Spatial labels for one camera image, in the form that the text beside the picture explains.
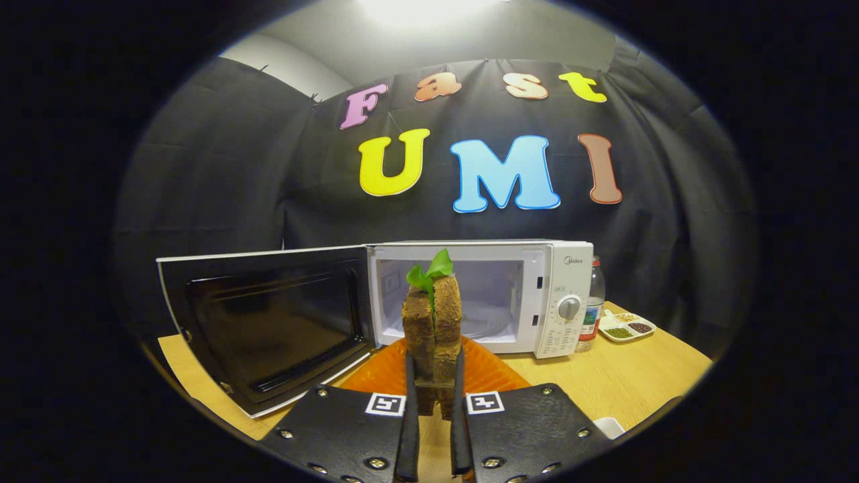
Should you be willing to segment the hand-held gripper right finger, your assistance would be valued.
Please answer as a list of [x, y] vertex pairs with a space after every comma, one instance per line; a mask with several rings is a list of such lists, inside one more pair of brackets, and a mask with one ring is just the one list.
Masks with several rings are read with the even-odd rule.
[[450, 456], [469, 482], [527, 482], [571, 470], [613, 440], [555, 383], [529, 385], [480, 343], [461, 339]]

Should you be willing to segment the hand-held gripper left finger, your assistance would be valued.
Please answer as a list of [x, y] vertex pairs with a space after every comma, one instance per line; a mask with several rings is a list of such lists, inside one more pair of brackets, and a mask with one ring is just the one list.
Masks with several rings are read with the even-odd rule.
[[319, 384], [260, 440], [267, 452], [328, 482], [417, 482], [419, 410], [405, 340], [340, 387]]

